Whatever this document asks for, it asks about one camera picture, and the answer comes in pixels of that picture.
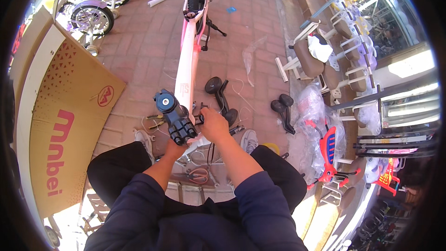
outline black pants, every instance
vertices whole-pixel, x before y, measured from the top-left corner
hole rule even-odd
[[[268,172],[274,184],[282,189],[289,210],[293,212],[306,194],[304,178],[293,166],[265,146],[258,146],[251,156]],[[98,155],[90,162],[87,174],[93,189],[112,208],[132,177],[151,165],[142,142],[132,142]],[[188,213],[220,214],[233,221],[240,220],[237,198],[218,203],[207,200],[203,205],[193,206],[165,197],[164,217]]]

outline white cloth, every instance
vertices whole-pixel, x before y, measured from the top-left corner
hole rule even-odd
[[[311,55],[322,61],[327,62],[330,54],[333,52],[333,48],[330,45],[321,45],[319,38],[315,36],[308,36],[308,50]]]

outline red toy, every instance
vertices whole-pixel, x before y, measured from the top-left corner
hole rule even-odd
[[[306,125],[310,125],[311,127],[315,128],[320,135],[319,140],[319,148],[321,149],[322,157],[324,158],[324,173],[322,176],[318,179],[316,179],[315,182],[313,182],[310,185],[307,185],[307,190],[310,190],[313,188],[313,186],[318,182],[330,182],[333,178],[333,176],[339,176],[343,177],[344,180],[339,183],[339,187],[343,187],[348,182],[348,176],[354,176],[361,172],[361,169],[358,168],[354,172],[338,172],[333,167],[333,159],[335,155],[335,138],[336,138],[336,126],[331,127],[328,129],[327,121],[325,121],[325,128],[327,129],[327,132],[324,136],[322,136],[322,132],[319,130],[319,128],[316,126],[316,124],[312,120],[305,120]]]
[[[390,187],[390,182],[392,180],[395,180],[397,182],[395,188]],[[393,176],[393,158],[389,159],[389,166],[387,167],[387,170],[384,173],[384,175],[381,175],[379,179],[373,183],[383,187],[384,189],[389,190],[390,192],[392,192],[393,196],[396,196],[398,186],[400,185],[400,179],[396,176]]]

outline brick pavement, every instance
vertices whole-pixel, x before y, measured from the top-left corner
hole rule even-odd
[[[120,17],[113,29],[100,40],[99,60],[127,87],[105,123],[93,157],[132,142],[132,130],[142,129],[141,119],[159,114],[152,99],[155,93],[162,88],[174,90],[184,0],[166,0],[152,8],[147,5],[148,1],[130,0],[121,6]],[[235,7],[237,11],[229,14],[226,11],[229,7]],[[257,132],[260,143],[273,142],[281,153],[286,152],[285,131],[277,125],[277,113],[270,108],[271,100],[277,99],[281,93],[289,93],[289,84],[282,81],[274,62],[276,57],[285,60],[285,43],[275,0],[212,0],[208,17],[228,35],[223,37],[211,30],[209,50],[200,53],[194,95],[198,107],[200,102],[218,107],[213,96],[204,92],[204,85],[213,76],[222,80],[227,78],[229,84],[225,95],[229,107],[239,112],[242,107],[249,108],[241,111],[241,119],[246,118],[242,124]],[[249,79],[255,86],[251,87],[242,51],[264,36],[267,36],[266,42],[253,54]],[[236,79],[244,82],[240,94],[255,111],[233,91],[232,86],[236,91],[242,86]],[[158,131],[154,135],[157,137],[153,152],[162,154],[168,137]],[[224,178],[223,166],[213,171]]]

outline navy blue sleeve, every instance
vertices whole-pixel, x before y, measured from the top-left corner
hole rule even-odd
[[[307,250],[296,233],[282,190],[267,172],[248,177],[235,194],[243,226],[260,250]]]
[[[156,233],[164,205],[164,190],[151,176],[136,174],[116,199],[105,223],[90,235],[85,244],[89,250],[117,250],[141,231]]]

